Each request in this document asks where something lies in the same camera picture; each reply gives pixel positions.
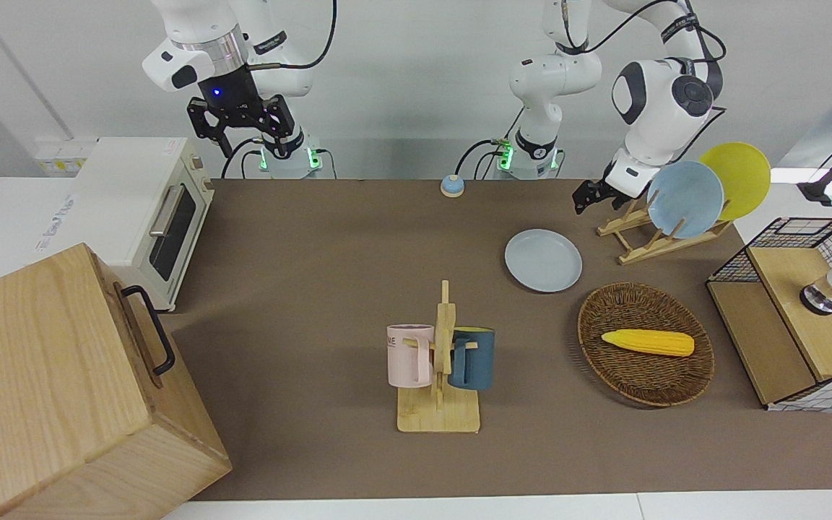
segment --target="yellow plate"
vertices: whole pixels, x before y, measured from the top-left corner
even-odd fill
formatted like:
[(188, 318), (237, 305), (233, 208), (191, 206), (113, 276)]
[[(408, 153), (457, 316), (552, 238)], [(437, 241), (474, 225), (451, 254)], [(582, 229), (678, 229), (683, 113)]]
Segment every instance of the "yellow plate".
[(728, 202), (720, 220), (735, 220), (749, 214), (769, 193), (769, 161), (753, 145), (725, 142), (704, 152), (699, 162), (712, 169), (724, 187)]

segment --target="wooden crate lid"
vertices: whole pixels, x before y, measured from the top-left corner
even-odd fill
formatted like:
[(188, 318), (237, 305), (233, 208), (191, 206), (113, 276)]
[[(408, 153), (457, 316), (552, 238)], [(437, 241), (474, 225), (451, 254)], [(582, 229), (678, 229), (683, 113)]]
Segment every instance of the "wooden crate lid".
[(832, 378), (832, 315), (819, 316), (799, 299), (805, 285), (830, 267), (816, 249), (752, 247), (750, 260), (818, 381)]
[(84, 244), (1, 277), (0, 514), (149, 424), (121, 334)]

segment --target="pink mug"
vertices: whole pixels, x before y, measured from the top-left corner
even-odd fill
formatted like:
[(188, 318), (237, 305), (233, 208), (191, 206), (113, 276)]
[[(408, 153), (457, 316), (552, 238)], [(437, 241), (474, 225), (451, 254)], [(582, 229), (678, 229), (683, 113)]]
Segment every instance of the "pink mug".
[[(402, 389), (432, 384), (429, 343), (436, 338), (431, 325), (391, 325), (387, 327), (387, 382)], [(416, 342), (407, 345), (406, 339)]]

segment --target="wooden mug tree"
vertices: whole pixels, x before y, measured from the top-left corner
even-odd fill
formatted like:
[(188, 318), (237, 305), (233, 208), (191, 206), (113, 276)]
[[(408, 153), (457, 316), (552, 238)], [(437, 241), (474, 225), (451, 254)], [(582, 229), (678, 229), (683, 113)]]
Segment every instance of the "wooden mug tree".
[[(449, 385), (451, 351), (455, 333), (455, 304), (449, 302), (449, 281), (442, 280), (442, 302), (435, 315), (432, 384), (418, 389), (396, 389), (396, 428), (402, 432), (477, 433), (480, 405), (477, 391)], [(416, 347), (414, 340), (405, 344)], [(469, 342), (466, 348), (477, 348)]]

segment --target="wooden box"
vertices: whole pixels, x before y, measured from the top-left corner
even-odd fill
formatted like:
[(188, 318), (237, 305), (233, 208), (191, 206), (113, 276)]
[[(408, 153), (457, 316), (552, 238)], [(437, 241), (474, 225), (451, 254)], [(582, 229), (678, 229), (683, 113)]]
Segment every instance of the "wooden box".
[(229, 470), (174, 343), (88, 247), (0, 279), (0, 518), (162, 518)]
[(799, 299), (828, 263), (800, 247), (749, 247), (747, 257), (760, 281), (707, 285), (760, 402), (832, 409), (832, 315), (815, 315)]

